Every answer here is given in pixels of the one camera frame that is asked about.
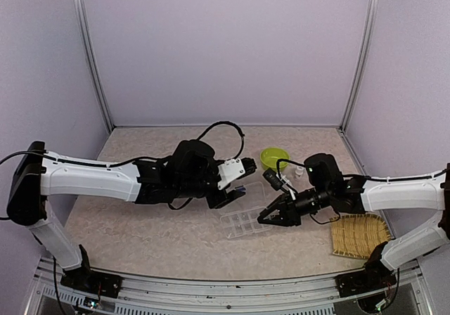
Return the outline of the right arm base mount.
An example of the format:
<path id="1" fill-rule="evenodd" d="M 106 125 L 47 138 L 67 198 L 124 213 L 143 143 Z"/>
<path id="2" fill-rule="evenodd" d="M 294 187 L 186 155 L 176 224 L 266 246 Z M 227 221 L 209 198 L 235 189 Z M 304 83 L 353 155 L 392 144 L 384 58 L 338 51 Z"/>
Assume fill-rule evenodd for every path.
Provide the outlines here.
<path id="1" fill-rule="evenodd" d="M 340 297 L 349 297 L 386 288 L 397 283 L 396 274 L 376 261 L 367 263 L 362 270 L 335 277 Z"/>

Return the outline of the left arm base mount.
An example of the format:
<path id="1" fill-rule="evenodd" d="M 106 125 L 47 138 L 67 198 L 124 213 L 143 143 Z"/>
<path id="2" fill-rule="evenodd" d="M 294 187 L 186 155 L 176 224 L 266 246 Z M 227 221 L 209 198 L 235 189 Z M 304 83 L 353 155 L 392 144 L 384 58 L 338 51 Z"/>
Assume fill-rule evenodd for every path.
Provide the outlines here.
<path id="1" fill-rule="evenodd" d="M 82 263 L 76 269 L 63 269 L 60 284 L 74 290 L 96 294 L 100 297 L 118 298 L 123 277 L 95 271 L 91 268 L 87 251 L 79 245 Z"/>

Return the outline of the small white pill bottle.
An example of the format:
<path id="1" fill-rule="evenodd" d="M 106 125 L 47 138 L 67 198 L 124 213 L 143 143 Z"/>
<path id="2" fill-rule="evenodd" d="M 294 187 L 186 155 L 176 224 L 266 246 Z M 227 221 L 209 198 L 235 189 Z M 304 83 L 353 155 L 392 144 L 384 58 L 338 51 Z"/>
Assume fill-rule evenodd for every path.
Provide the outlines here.
<path id="1" fill-rule="evenodd" d="M 301 166 L 296 166 L 295 172 L 294 172 L 294 179 L 296 181 L 299 181 L 302 178 L 303 174 L 304 174 L 304 168 Z"/>

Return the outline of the clear plastic pill organizer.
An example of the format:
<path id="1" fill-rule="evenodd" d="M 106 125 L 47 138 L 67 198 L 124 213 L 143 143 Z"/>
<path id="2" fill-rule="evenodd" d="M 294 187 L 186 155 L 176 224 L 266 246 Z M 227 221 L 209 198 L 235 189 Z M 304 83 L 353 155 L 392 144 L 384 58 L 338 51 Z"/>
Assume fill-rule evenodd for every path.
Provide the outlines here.
<path id="1" fill-rule="evenodd" d="M 256 181 L 239 186 L 246 188 L 246 194 L 219 210 L 219 222 L 225 237 L 229 240 L 253 236 L 272 228 L 257 221 L 266 202 L 263 183 Z"/>

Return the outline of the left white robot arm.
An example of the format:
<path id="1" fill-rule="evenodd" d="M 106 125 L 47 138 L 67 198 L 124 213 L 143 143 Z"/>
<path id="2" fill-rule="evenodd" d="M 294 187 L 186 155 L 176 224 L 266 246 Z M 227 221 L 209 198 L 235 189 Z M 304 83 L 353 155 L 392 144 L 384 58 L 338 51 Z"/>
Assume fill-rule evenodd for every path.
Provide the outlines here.
<path id="1" fill-rule="evenodd" d="M 82 246 L 75 246 L 61 223 L 46 207 L 52 195 L 113 198 L 137 205 L 166 204 L 176 199 L 204 198 L 210 209 L 220 209 L 242 197 L 229 186 L 256 170 L 251 158 L 218 160 L 214 149 L 199 140 L 179 143 L 164 158 L 136 157 L 123 162 L 99 162 L 47 151 L 41 141 L 18 152 L 6 208 L 8 218 L 27 227 L 50 252 L 63 271 L 83 290 L 98 284 Z"/>

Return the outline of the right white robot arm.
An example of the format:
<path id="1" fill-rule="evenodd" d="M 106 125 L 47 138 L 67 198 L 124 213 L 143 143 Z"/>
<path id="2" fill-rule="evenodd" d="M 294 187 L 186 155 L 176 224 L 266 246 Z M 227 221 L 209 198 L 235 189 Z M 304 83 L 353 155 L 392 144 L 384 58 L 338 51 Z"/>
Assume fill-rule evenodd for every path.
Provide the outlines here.
<path id="1" fill-rule="evenodd" d="M 299 226 L 301 218 L 332 207 L 336 214 L 365 214 L 378 210 L 426 209 L 435 214 L 403 236 L 378 245 L 359 277 L 368 290 L 412 259 L 449 244 L 449 170 L 404 178 L 344 175 L 331 154 L 318 153 L 301 165 L 312 188 L 290 190 L 258 216 L 260 224 Z"/>

